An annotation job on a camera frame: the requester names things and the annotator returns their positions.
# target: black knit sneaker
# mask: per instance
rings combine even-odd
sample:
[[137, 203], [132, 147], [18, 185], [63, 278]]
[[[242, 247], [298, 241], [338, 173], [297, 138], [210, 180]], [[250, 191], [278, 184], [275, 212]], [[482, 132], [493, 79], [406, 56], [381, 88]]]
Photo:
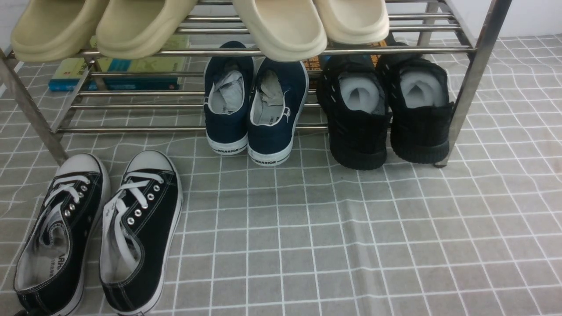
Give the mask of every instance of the black knit sneaker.
[[328, 117], [330, 151], [342, 166], [373, 170], [386, 161], [391, 115], [370, 56], [332, 56], [318, 80], [316, 97]]
[[103, 209], [99, 257], [103, 291], [119, 315], [144, 315], [158, 302], [182, 202], [179, 174], [164, 154], [131, 160]]
[[29, 315], [66, 316], [78, 307], [86, 250], [109, 197], [96, 157], [79, 154], [58, 169], [16, 266], [13, 287]]
[[445, 70], [420, 54], [383, 55], [377, 69], [383, 75], [392, 109], [394, 152], [417, 164], [434, 164], [445, 159], [454, 113]]

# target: cream slipper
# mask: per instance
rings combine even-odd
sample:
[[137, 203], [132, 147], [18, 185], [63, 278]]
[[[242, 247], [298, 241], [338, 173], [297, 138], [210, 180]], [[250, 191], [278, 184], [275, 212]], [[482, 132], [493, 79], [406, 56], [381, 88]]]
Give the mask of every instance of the cream slipper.
[[110, 0], [96, 30], [99, 51], [139, 59], [158, 52], [197, 0]]
[[384, 0], [314, 0], [328, 37], [344, 44], [370, 44], [388, 36]]
[[326, 32], [312, 0], [233, 0], [232, 4], [269, 59], [299, 61], [326, 49]]
[[109, 0], [30, 0], [12, 31], [17, 59], [71, 57], [90, 41]]

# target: gray tiled floor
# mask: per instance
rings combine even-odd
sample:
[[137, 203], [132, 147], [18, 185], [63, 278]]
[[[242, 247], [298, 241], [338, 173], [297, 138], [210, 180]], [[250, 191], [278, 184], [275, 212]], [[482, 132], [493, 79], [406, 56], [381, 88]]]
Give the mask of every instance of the gray tiled floor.
[[[98, 155], [114, 188], [129, 159], [147, 148], [166, 152], [182, 174], [185, 211], [155, 314], [561, 315], [561, 38], [497, 44], [444, 169], [403, 162], [391, 151], [379, 170], [348, 170], [334, 162], [321, 133], [298, 136], [291, 158], [271, 169], [246, 155], [218, 157], [190, 134], [63, 142], [70, 153]], [[435, 58], [454, 95], [466, 57]], [[47, 91], [55, 68], [20, 70], [49, 121], [65, 100]], [[0, 309], [7, 315], [18, 309], [16, 255], [56, 170], [9, 97], [0, 98]], [[199, 112], [154, 114], [88, 111], [75, 123], [202, 121]], [[312, 110], [303, 121], [319, 117]], [[112, 314], [97, 281], [99, 238], [95, 244], [77, 315]]]

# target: shoe rack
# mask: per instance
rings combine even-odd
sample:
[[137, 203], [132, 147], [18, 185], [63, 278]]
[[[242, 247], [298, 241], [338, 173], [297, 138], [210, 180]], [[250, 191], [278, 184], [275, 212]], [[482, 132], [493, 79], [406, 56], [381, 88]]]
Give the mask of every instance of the shoe rack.
[[[394, 35], [402, 32], [420, 33], [418, 45], [414, 47], [361, 47], [353, 49], [335, 49], [328, 47], [324, 55], [340, 54], [390, 54], [390, 53], [423, 53], [423, 54], [447, 54], [447, 53], [466, 53], [469, 58], [469, 66], [466, 71], [462, 86], [460, 87], [456, 100], [456, 112], [451, 124], [449, 140], [451, 150], [460, 133], [461, 126], [466, 118], [470, 104], [476, 94], [478, 84], [486, 69], [488, 59], [492, 53], [493, 46], [499, 35], [500, 29], [505, 20], [505, 16], [511, 5], [511, 0], [492, 0], [484, 21], [480, 36], [475, 41], [469, 33], [468, 28], [461, 19], [451, 0], [386, 0], [387, 3], [426, 3], [425, 12], [391, 14], [390, 31]], [[230, 0], [200, 0], [199, 5], [231, 6]], [[437, 20], [448, 21], [448, 23], [435, 24]], [[406, 21], [417, 21], [417, 24], [407, 24]], [[191, 15], [184, 21], [187, 26], [180, 26], [176, 34], [207, 34], [207, 35], [240, 35], [248, 34], [248, 30], [240, 25], [238, 16], [203, 16]], [[204, 22], [206, 24], [228, 24], [233, 23], [232, 27], [205, 27], [192, 26], [194, 23]], [[458, 46], [430, 46], [429, 40], [433, 32], [454, 32], [459, 40]], [[70, 121], [77, 111], [87, 110], [202, 110], [203, 91], [108, 91], [104, 83], [104, 78], [114, 78], [118, 76], [131, 76], [128, 73], [103, 73], [100, 71], [97, 58], [101, 54], [94, 49], [83, 49], [77, 57], [84, 57], [88, 61], [88, 68], [78, 82], [71, 96], [67, 98], [62, 106], [57, 119], [49, 126], [41, 111], [27, 92], [25, 86], [17, 76], [13, 67], [17, 60], [13, 52], [4, 54], [0, 50], [0, 78], [6, 84], [7, 89], [12, 92], [14, 99], [20, 109], [28, 118], [31, 126], [35, 129], [49, 152], [55, 160], [62, 164], [67, 159], [67, 154], [61, 146], [60, 139], [66, 133], [177, 133], [177, 132], [196, 132], [203, 131], [203, 126], [170, 126], [170, 127], [69, 127]], [[160, 51], [156, 56], [262, 56], [258, 49], [181, 49], [173, 51]], [[311, 78], [318, 76], [318, 71], [309, 73]], [[202, 77], [202, 73], [177, 72], [177, 73], [146, 73], [134, 76], [173, 76], [173, 77]], [[85, 91], [87, 82], [94, 80], [99, 87], [98, 91]], [[315, 95], [315, 91], [310, 91], [309, 95]], [[147, 105], [147, 104], [108, 104], [108, 105], [89, 105], [82, 103], [86, 98], [93, 97], [115, 97], [115, 96], [191, 96], [201, 97], [200, 101], [183, 104], [168, 105]], [[305, 107], [319, 107], [317, 103], [307, 103]], [[303, 130], [327, 130], [325, 124], [299, 124], [299, 131]], [[447, 165], [448, 157], [435, 164], [442, 168]]]

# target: book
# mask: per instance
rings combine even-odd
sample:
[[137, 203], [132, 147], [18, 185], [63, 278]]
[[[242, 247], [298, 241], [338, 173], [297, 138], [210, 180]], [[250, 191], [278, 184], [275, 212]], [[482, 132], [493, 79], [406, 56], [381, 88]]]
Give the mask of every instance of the book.
[[[371, 43], [367, 46], [369, 47], [385, 47], [388, 45], [393, 45], [395, 43], [394, 36], [389, 34], [388, 37], [379, 43]], [[357, 48], [357, 45], [348, 45], [348, 44], [341, 44], [332, 42], [331, 40], [328, 41], [328, 47], [330, 48], [341, 48], [341, 49], [353, 49]], [[373, 62], [373, 66], [377, 65], [380, 55], [369, 55], [369, 58]], [[330, 59], [330, 55], [321, 55], [315, 56], [310, 59], [304, 60], [303, 63], [305, 64], [305, 68], [308, 71], [322, 71], [326, 62]], [[310, 88], [316, 89], [316, 78], [310, 78]]]
[[[90, 45], [97, 47], [96, 37], [92, 37]], [[189, 48], [189, 36], [172, 35], [163, 49]], [[109, 57], [98, 58], [102, 71], [126, 71], [130, 73], [169, 73], [182, 71], [186, 57], [146, 57], [137, 60], [124, 60]], [[51, 91], [73, 91], [87, 68], [83, 58], [67, 58], [61, 62], [49, 81]], [[109, 90], [177, 90], [178, 77], [121, 77], [104, 78]], [[96, 91], [94, 80], [87, 83], [84, 90]]]

